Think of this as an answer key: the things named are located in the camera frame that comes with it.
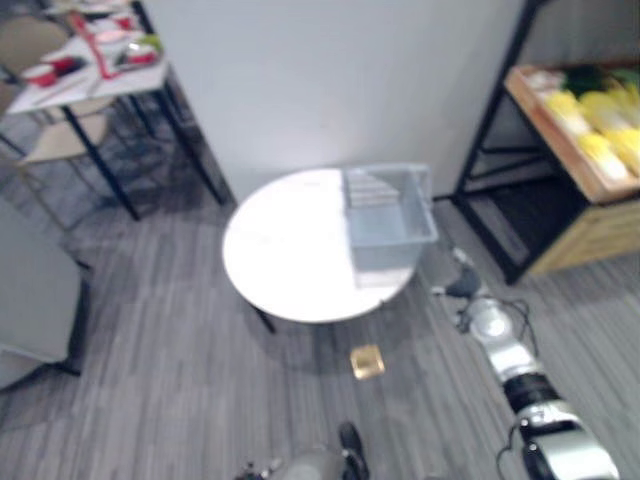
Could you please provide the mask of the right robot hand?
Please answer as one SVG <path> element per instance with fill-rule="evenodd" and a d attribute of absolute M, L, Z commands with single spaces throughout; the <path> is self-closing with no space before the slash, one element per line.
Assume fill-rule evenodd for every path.
<path fill-rule="evenodd" d="M 475 269 L 474 262 L 464 250 L 453 247 L 451 254 L 460 267 L 459 276 L 447 286 L 432 287 L 431 294 L 438 297 L 469 300 L 481 290 L 481 277 Z"/>

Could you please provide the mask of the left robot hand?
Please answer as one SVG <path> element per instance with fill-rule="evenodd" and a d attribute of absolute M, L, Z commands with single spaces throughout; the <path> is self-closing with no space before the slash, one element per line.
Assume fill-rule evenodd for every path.
<path fill-rule="evenodd" d="M 276 457 L 264 468 L 258 468 L 254 461 L 247 461 L 241 471 L 236 475 L 236 480 L 269 480 L 274 479 L 276 473 L 281 469 L 284 461 Z"/>

